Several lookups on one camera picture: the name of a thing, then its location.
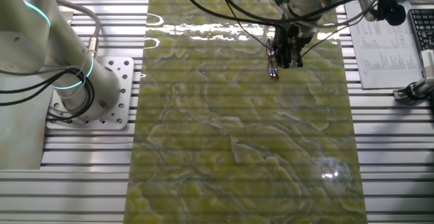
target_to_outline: black keyboard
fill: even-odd
[[[434,10],[410,10],[408,12],[419,51],[432,50],[434,43]]]

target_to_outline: metal bracket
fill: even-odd
[[[70,123],[66,122],[47,122],[46,125],[51,130],[122,130],[128,123],[130,110],[132,82],[134,74],[134,61],[132,58],[125,57],[99,57],[98,62],[110,68],[119,78],[121,83],[121,93],[116,105],[107,111],[101,118],[88,121],[80,118],[73,119]],[[63,107],[59,95],[53,92],[50,105],[61,111]],[[60,116],[69,116],[65,113],[61,115],[53,109],[51,113]]]

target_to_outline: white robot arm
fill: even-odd
[[[378,8],[373,8],[373,0],[358,0],[368,21],[387,20],[391,25],[400,25],[406,19],[405,9],[394,0],[378,0]],[[302,18],[309,13],[330,8],[342,0],[276,0],[284,10],[282,20]],[[278,66],[287,69],[302,67],[301,49],[311,42],[317,32],[316,26],[326,12],[304,18],[298,22],[282,22],[283,29],[276,29],[274,50]]]
[[[92,106],[81,117],[92,120],[115,105],[120,93],[117,76],[96,60],[61,16],[56,0],[0,0],[0,12],[0,70],[38,73],[47,67],[77,67],[95,90]],[[51,75],[40,74],[44,79]],[[80,84],[73,74],[52,84],[69,111],[85,106],[89,94]]]

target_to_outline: marble veining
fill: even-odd
[[[273,0],[234,1],[281,17]],[[275,81],[236,22],[188,0],[149,5],[125,223],[367,223],[339,39]]]

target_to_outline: end effector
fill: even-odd
[[[340,1],[342,0],[275,0],[283,10],[282,20],[302,18]],[[404,8],[394,0],[378,1],[377,10],[372,8],[372,0],[359,0],[359,3],[368,21],[387,20],[391,25],[399,25],[406,19]],[[316,26],[325,13],[298,22],[282,23],[280,28],[276,28],[273,49],[278,67],[288,69],[303,66],[301,50],[311,42],[317,32]]]

